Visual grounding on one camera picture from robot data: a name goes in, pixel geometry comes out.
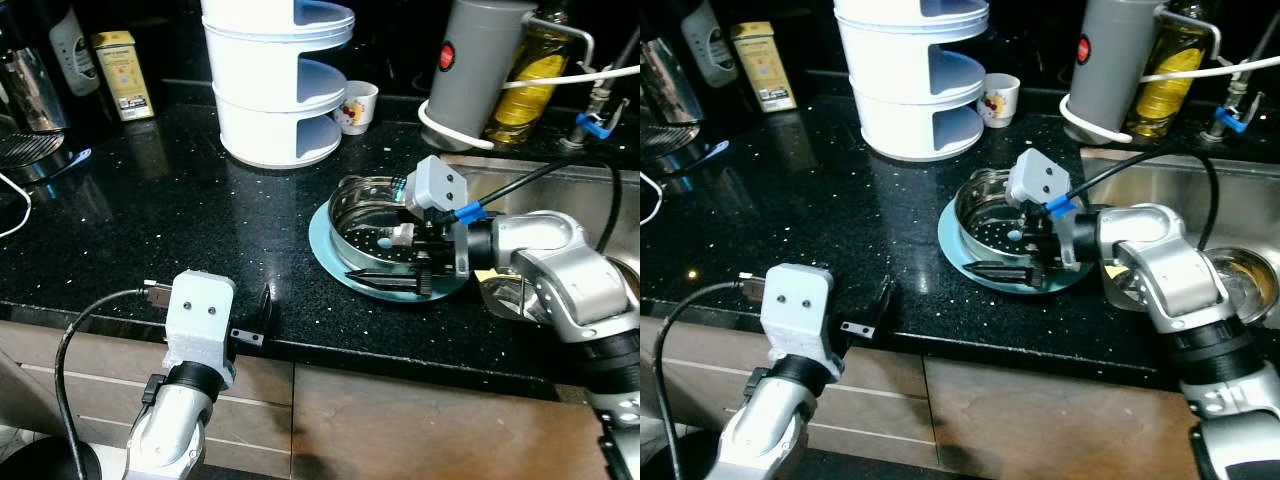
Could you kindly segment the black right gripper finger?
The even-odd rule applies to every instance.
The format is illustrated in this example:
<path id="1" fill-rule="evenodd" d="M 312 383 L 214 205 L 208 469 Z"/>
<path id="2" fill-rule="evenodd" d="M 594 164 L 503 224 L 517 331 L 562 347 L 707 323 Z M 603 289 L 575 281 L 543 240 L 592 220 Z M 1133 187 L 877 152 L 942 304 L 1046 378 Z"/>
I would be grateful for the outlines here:
<path id="1" fill-rule="evenodd" d="M 348 271 L 346 278 L 352 282 L 383 292 L 411 293 L 421 297 L 433 294 L 433 279 L 429 271 L 389 271 L 361 269 Z"/>
<path id="2" fill-rule="evenodd" d="M 974 261 L 966 265 L 966 274 L 983 285 L 1001 288 L 1039 289 L 1043 287 L 1043 269 L 1036 265 L 1010 265 L 998 261 Z"/>

